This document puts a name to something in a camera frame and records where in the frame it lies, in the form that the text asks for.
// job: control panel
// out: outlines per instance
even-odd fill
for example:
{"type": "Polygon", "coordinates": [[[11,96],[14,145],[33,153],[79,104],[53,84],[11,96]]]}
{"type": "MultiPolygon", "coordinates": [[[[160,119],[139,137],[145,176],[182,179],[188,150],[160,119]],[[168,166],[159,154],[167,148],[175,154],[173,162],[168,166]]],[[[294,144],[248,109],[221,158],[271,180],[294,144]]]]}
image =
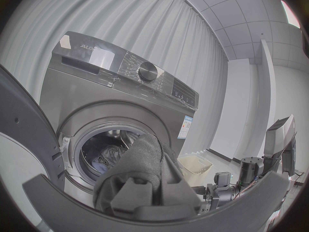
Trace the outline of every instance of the control panel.
{"type": "Polygon", "coordinates": [[[190,104],[191,106],[195,106],[195,91],[189,88],[186,84],[181,82],[180,80],[174,80],[172,96],[183,100],[185,103],[190,104]]]}
{"type": "Polygon", "coordinates": [[[195,108],[197,93],[173,75],[131,52],[127,52],[118,70],[122,76],[163,95],[173,96],[195,108]]]}

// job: beige plastic basket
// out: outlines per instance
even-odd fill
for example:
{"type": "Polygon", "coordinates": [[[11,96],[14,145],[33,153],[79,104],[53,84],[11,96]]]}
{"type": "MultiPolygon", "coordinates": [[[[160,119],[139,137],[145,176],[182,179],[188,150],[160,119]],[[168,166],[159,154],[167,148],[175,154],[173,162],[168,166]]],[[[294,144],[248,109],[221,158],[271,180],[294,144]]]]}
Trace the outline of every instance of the beige plastic basket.
{"type": "Polygon", "coordinates": [[[205,177],[213,166],[210,161],[194,155],[180,157],[178,161],[183,165],[183,168],[181,168],[183,177],[191,187],[202,186],[205,177]]]}

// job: front-loading washing machine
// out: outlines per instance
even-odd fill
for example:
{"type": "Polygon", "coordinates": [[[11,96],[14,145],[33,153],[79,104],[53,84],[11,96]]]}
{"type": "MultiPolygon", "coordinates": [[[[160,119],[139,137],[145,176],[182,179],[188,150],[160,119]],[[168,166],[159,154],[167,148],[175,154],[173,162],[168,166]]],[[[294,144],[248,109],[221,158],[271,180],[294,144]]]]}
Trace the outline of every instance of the front-loading washing machine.
{"type": "Polygon", "coordinates": [[[101,173],[91,165],[103,145],[125,149],[143,133],[179,155],[199,95],[147,60],[100,39],[67,32],[52,51],[40,107],[56,132],[65,192],[92,206],[101,173]]]}

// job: white sticker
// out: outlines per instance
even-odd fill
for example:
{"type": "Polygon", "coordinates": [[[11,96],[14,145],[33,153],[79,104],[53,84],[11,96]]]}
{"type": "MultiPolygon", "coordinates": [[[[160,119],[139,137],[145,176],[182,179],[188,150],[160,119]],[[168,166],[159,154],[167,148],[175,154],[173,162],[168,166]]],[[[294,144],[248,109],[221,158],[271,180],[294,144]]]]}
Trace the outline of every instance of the white sticker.
{"type": "Polygon", "coordinates": [[[186,139],[192,121],[193,121],[193,118],[191,118],[189,116],[185,116],[183,123],[182,123],[182,126],[181,126],[181,129],[180,129],[180,132],[179,132],[178,137],[177,137],[178,139],[186,139]]]}
{"type": "Polygon", "coordinates": [[[71,45],[70,45],[70,36],[69,35],[64,35],[62,36],[61,40],[60,40],[60,46],[62,48],[67,48],[67,49],[71,49],[71,45]]]}
{"type": "Polygon", "coordinates": [[[109,70],[114,60],[114,56],[115,54],[113,52],[95,46],[91,53],[89,63],[109,70]]]}

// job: cable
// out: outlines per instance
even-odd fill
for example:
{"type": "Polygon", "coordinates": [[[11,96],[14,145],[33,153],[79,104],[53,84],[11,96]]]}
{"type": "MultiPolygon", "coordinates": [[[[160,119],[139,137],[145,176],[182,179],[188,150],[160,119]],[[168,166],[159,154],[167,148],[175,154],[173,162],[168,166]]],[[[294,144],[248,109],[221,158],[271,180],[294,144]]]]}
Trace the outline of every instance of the cable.
{"type": "Polygon", "coordinates": [[[250,187],[252,187],[253,185],[255,185],[257,183],[257,176],[254,177],[253,181],[249,184],[249,186],[247,186],[245,189],[243,189],[242,191],[240,191],[234,199],[236,199],[240,194],[242,194],[243,192],[245,192],[246,190],[248,190],[250,187]]]}
{"type": "Polygon", "coordinates": [[[288,144],[284,147],[283,151],[281,152],[280,156],[277,158],[277,160],[275,161],[275,163],[269,168],[269,170],[267,172],[262,173],[260,176],[263,177],[265,174],[267,174],[270,170],[272,170],[273,166],[276,165],[276,163],[278,162],[278,160],[280,159],[280,157],[282,156],[283,152],[285,151],[285,149],[288,147],[288,145],[290,144],[290,142],[295,138],[297,132],[294,134],[294,136],[292,137],[292,139],[288,142],[288,144]]]}

